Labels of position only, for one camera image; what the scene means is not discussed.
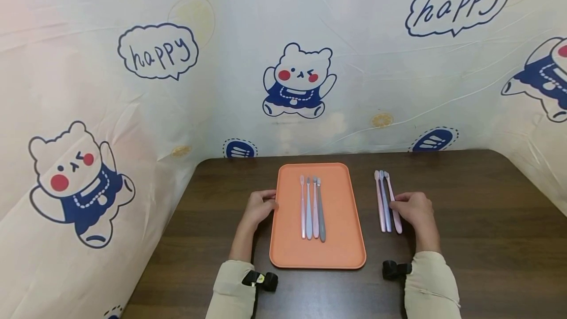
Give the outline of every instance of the orange tray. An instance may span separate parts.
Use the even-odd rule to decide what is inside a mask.
[[[301,238],[301,184],[311,178],[313,207],[313,176],[321,178],[322,209],[327,239]],[[358,219],[356,202],[348,168],[342,163],[287,164],[280,168],[274,213],[270,260],[282,268],[325,268],[355,270],[364,266],[366,249]]]

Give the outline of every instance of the wooden table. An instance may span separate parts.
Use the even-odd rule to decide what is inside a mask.
[[[202,162],[172,216],[123,319],[205,318],[251,191],[275,188],[285,163],[348,166],[367,252],[358,271],[280,270],[268,252],[271,220],[257,232],[254,264],[279,275],[260,292],[257,319],[402,318],[403,284],[381,277],[387,259],[407,262],[414,234],[380,232],[375,169],[396,192],[432,199],[466,319],[567,318],[567,219],[506,158],[492,151],[326,155]]]

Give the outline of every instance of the finger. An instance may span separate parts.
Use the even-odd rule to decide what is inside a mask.
[[[262,198],[273,198],[276,196],[276,190],[261,190],[261,191],[254,191],[253,193],[257,194]]]
[[[264,211],[264,218],[266,218],[270,212],[272,210],[275,210],[277,208],[278,204],[276,203],[276,200],[274,199],[269,199],[266,202],[264,202],[264,204],[262,204],[262,210]]]
[[[389,206],[392,210],[398,211],[398,213],[403,217],[406,207],[409,207],[410,205],[403,201],[392,201]]]
[[[404,193],[400,193],[399,195],[396,195],[395,199],[396,201],[407,201],[410,199],[411,196],[413,196],[415,192],[404,192]]]

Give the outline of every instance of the toothbrush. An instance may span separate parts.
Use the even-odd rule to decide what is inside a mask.
[[[318,238],[317,177],[313,177],[313,238]]]
[[[380,191],[380,171],[374,171],[374,180],[376,180],[376,194],[378,195],[378,215],[380,215],[380,229],[382,233],[386,233],[386,223],[384,222],[384,203],[382,202],[382,195]]]
[[[303,175],[299,177],[299,182],[301,182],[301,238],[305,239],[305,198],[303,197],[305,180],[303,179]]]
[[[307,239],[311,240],[311,236],[313,236],[313,218],[311,218],[311,197],[309,194],[311,193],[310,190],[311,183],[309,182],[309,176],[307,177]]]
[[[388,199],[386,197],[386,190],[384,187],[384,171],[380,170],[380,189],[382,193],[382,204],[384,205],[384,218],[386,221],[386,231],[388,233],[392,232],[392,220],[389,216],[389,206],[388,206]]]
[[[317,178],[317,193],[318,193],[318,216],[319,216],[319,239],[321,242],[327,240],[327,229],[325,228],[325,216],[322,213],[322,199],[321,199],[321,178]]]
[[[393,200],[396,199],[396,196],[393,195],[392,183],[389,180],[388,171],[384,171],[384,177],[388,182],[388,189],[390,192],[390,202],[392,202]],[[400,214],[398,213],[398,211],[392,210],[392,215],[393,215],[393,224],[396,226],[396,232],[398,232],[398,234],[402,234],[402,220],[400,219]]]

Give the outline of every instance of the beige sleeve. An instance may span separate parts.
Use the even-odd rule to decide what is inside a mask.
[[[459,291],[443,255],[417,253],[411,266],[406,278],[408,319],[460,319]]]
[[[213,298],[205,319],[250,319],[254,312],[256,287],[242,280],[254,270],[251,263],[228,260],[220,266],[213,287]]]

